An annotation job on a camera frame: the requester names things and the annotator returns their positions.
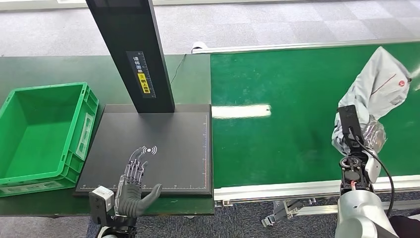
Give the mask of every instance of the metal bracket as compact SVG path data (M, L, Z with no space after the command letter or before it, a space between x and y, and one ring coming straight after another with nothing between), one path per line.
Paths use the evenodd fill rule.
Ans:
M315 198L309 199L294 199L288 201L274 201L273 215L269 215L261 220L264 227L272 226L276 222L285 219L291 219L299 213L299 210L306 205L316 203Z
M420 191L420 175L394 176L395 192ZM282 201L340 196L341 180L247 185L214 189L214 200L233 203ZM379 177L373 184L375 193L391 191L388 177Z
M215 207L231 207L233 206L233 203L230 202L230 200L218 200L214 201Z

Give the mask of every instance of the green table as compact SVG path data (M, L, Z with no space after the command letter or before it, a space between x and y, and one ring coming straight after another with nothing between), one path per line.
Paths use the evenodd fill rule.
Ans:
M420 67L420 57L415 54L420 52L419 42L381 45L409 71ZM270 114L263 117L213 118L214 199L228 204L229 201L336 194L337 179L340 179L338 161L342 156L331 146L330 137L337 103L378 46L273 48L263 52L211 55L213 111L226 106L233 109L250 105L270 108ZM181 57L168 66L172 75ZM207 91L199 81L202 73L196 70L200 65L208 64L208 60L209 55L186 58L173 82L177 103L190 103L191 100L208 103L209 94L202 98L198 96ZM69 62L69 69L63 67ZM22 66L27 63L32 67ZM0 89L0 101L12 88L53 81L87 81L102 106L129 101L110 57L0 58L0 68L5 72L1 76L2 84L6 85ZM397 176L394 180L399 191L417 190L420 186L417 185L420 162L416 149L420 132L417 106L420 92L414 90L418 84L419 77L415 77L406 102L381 119L388 141L379 155L391 174ZM200 90L187 96L182 93L186 87L200 87ZM407 185L408 179L416 185ZM379 190L388 189L386 184L379 183L378 186ZM4 198L0 200L0 214L89 212L86 199L70 195L71 191L62 190ZM53 204L59 197L68 205L48 204ZM26 205L31 199L37 201L38 208L31 208L34 204ZM211 199L177 200L171 203L173 198L161 198L149 213L200 214L211 213L213 209Z
M210 104L210 56L166 56L174 100L178 104ZM123 81L109 56L89 57L2 57L0 58L0 106L9 91L18 87L86 81L105 104L131 104ZM101 113L95 121L99 125ZM74 189L32 193L0 199L1 215L89 214L87 197L72 196ZM212 198L159 198L148 214L212 214Z

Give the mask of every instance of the green plastic crate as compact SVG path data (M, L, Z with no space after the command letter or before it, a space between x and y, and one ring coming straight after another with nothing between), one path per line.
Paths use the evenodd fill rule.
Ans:
M85 82L11 91L0 109L0 197L74 187L98 104Z

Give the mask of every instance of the robotic arm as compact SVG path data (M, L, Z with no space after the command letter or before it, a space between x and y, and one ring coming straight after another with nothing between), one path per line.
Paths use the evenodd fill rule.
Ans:
M381 162L374 150L364 146L356 107L340 107L338 113L350 153L339 163L342 178L335 237L398 238L372 186Z
M141 163L140 156L139 160L130 159L127 163L115 200L114 193L103 186L89 192L92 220L101 225L97 238L134 238L137 217L159 198L162 184L155 185L151 193L141 199L141 180L147 161Z

